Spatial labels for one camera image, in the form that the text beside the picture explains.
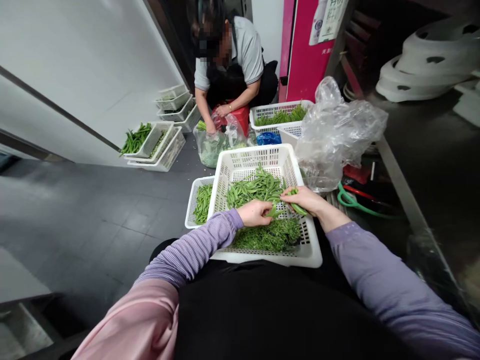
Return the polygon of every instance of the stainless steel counter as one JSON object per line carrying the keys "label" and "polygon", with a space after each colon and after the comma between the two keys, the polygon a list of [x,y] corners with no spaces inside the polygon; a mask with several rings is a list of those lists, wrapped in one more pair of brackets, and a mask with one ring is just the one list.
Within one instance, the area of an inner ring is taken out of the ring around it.
{"label": "stainless steel counter", "polygon": [[480,128],[452,111],[459,97],[454,90],[406,103],[387,101],[374,90],[365,96],[389,113],[378,147],[415,233],[410,244],[443,265],[440,272],[423,267],[423,274],[431,273],[427,282],[450,294],[457,288],[458,301],[478,321]]}

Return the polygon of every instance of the blue plastic bag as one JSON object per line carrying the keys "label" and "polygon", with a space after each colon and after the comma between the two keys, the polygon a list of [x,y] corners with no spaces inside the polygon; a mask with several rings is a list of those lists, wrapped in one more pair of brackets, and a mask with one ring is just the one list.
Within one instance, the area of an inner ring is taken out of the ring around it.
{"label": "blue plastic bag", "polygon": [[282,143],[282,139],[280,135],[267,131],[256,137],[256,143],[258,145],[277,145]]}

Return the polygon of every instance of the gray tile floor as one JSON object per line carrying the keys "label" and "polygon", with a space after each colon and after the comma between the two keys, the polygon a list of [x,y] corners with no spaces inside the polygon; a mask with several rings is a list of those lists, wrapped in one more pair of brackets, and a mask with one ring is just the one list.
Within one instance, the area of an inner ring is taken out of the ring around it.
{"label": "gray tile floor", "polygon": [[204,167],[194,136],[169,172],[21,160],[0,176],[0,246],[88,326],[148,264],[152,250],[188,230],[193,180]]}

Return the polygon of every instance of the hand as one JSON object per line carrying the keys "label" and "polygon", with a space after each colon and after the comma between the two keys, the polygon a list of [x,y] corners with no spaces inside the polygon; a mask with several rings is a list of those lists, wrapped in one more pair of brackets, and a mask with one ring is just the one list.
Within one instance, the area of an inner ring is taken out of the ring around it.
{"label": "hand", "polygon": [[269,225],[273,217],[264,217],[272,209],[272,203],[269,201],[252,200],[237,211],[243,221],[243,226],[253,228],[260,225]]}
{"label": "hand", "polygon": [[226,117],[231,112],[232,112],[232,110],[230,110],[230,105],[222,105],[222,106],[217,107],[216,110],[215,110],[215,113],[221,118]]}
{"label": "hand", "polygon": [[213,120],[206,121],[206,132],[210,135],[215,135],[217,133],[217,129],[215,128]]}
{"label": "hand", "polygon": [[298,186],[298,193],[288,196],[287,194],[291,192],[292,189],[294,189],[292,186],[287,188],[283,194],[280,195],[280,200],[286,203],[298,204],[313,216],[318,217],[319,213],[329,205],[323,197],[317,195],[306,186]]}

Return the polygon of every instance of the pink sleeve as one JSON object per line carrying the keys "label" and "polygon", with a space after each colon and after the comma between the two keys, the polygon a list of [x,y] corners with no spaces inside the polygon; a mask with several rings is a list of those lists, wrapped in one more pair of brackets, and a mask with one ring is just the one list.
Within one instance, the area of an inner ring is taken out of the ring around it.
{"label": "pink sleeve", "polygon": [[170,283],[134,285],[88,334],[72,359],[171,359],[179,295]]}

